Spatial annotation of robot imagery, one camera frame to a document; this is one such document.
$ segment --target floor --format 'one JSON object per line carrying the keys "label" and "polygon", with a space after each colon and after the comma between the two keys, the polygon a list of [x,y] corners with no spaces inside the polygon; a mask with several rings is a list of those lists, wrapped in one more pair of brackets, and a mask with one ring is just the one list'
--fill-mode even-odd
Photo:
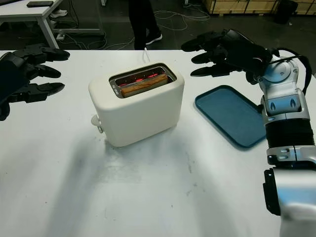
{"label": "floor", "polygon": [[[81,48],[100,48],[105,49],[133,49],[131,42],[133,32],[128,19],[128,0],[108,0],[107,5],[102,7],[99,0],[97,4],[93,2],[72,0],[76,13],[79,17],[80,28],[97,27],[97,12],[106,32],[106,47],[103,36],[71,35],[79,43],[74,43],[72,39],[66,37],[59,43],[62,49]],[[64,0],[61,4],[62,9],[69,11],[70,0]],[[168,10],[178,12],[188,16],[204,17],[205,9],[200,6],[183,7],[182,0],[151,0],[154,11]],[[201,4],[200,0],[191,0],[190,4]],[[309,57],[313,72],[316,72],[316,17],[314,16],[293,16],[290,23],[280,25],[273,22],[272,16],[254,16],[254,15],[225,15],[223,17],[211,16],[206,18],[188,19],[180,15],[170,17],[171,13],[156,15],[160,25],[163,40],[155,42],[148,49],[180,49],[181,44],[194,38],[195,36],[216,30],[233,28],[243,32],[250,39],[264,47],[287,47]],[[75,26],[70,14],[66,17],[60,17],[59,28],[69,28]],[[0,27],[0,50],[14,50],[23,48],[27,44],[44,42],[45,39],[36,23],[12,23],[3,24]]]}

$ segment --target sneaker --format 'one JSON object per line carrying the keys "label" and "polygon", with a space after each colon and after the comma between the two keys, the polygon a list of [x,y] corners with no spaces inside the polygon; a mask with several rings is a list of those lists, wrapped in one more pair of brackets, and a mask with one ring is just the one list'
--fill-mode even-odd
{"label": "sneaker", "polygon": [[161,39],[162,39],[162,34],[160,31],[154,34],[149,33],[148,36],[146,37],[146,45],[149,45]]}
{"label": "sneaker", "polygon": [[57,11],[54,11],[50,14],[50,17],[51,18],[57,18],[57,17],[60,17],[60,16],[66,16],[68,14],[68,11],[67,10],[57,10]]}

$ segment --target person's leg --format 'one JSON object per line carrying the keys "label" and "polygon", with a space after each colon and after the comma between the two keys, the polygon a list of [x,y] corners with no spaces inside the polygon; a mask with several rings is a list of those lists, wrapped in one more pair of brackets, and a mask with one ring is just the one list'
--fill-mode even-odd
{"label": "person's leg", "polygon": [[150,33],[160,32],[150,1],[149,0],[141,0],[141,1],[144,6],[144,14],[146,16],[146,28],[149,30]]}
{"label": "person's leg", "polygon": [[129,0],[128,13],[129,20],[133,28],[136,50],[143,50],[146,46],[146,17],[144,15],[142,0]]}
{"label": "person's leg", "polygon": [[157,25],[155,14],[150,0],[141,0],[144,5],[144,14],[146,15],[146,28],[149,34],[146,37],[146,45],[162,39],[161,31]]}

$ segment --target plastic tray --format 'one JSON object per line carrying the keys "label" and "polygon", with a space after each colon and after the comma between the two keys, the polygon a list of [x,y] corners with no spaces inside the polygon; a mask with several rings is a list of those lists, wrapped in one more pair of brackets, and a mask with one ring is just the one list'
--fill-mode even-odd
{"label": "plastic tray", "polygon": [[242,148],[253,147],[266,137],[257,106],[228,85],[221,85],[197,96],[195,103],[229,140]]}

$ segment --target white toaster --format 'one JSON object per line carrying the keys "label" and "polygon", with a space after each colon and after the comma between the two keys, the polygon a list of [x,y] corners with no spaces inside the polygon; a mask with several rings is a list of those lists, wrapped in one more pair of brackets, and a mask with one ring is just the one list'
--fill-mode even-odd
{"label": "white toaster", "polygon": [[95,79],[91,122],[113,146],[129,145],[177,124],[183,88],[183,77],[164,63]]}

